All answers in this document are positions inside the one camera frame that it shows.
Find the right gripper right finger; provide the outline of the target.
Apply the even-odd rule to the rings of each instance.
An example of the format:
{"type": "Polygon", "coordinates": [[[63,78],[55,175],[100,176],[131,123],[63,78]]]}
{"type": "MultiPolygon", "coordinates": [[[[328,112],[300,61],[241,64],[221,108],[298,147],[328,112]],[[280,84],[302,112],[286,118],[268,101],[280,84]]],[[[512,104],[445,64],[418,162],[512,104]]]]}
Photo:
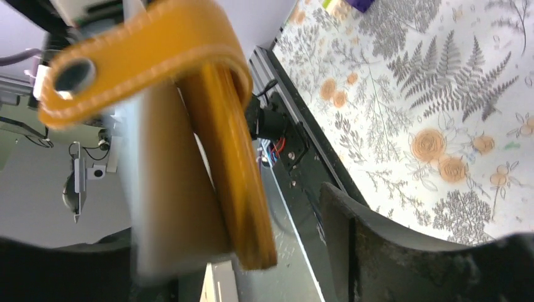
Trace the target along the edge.
{"type": "Polygon", "coordinates": [[[322,227],[340,301],[532,301],[533,235],[475,247],[404,227],[329,183],[322,227]]]}

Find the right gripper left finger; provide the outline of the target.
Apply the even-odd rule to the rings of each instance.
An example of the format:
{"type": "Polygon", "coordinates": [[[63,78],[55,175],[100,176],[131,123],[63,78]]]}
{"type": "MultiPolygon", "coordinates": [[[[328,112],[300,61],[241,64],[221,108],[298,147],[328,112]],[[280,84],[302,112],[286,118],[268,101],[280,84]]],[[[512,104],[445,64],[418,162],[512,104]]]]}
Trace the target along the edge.
{"type": "Polygon", "coordinates": [[[171,301],[167,286],[139,286],[129,228],[95,243],[45,248],[1,238],[1,301],[171,301]]]}

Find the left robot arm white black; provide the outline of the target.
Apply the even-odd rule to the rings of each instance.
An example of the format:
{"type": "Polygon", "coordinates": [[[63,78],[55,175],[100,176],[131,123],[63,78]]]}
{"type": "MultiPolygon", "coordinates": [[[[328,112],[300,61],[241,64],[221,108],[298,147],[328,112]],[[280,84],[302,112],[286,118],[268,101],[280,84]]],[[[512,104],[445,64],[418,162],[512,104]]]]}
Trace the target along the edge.
{"type": "Polygon", "coordinates": [[[1,1],[45,32],[42,52],[58,52],[124,21],[125,1],[1,1]]]}

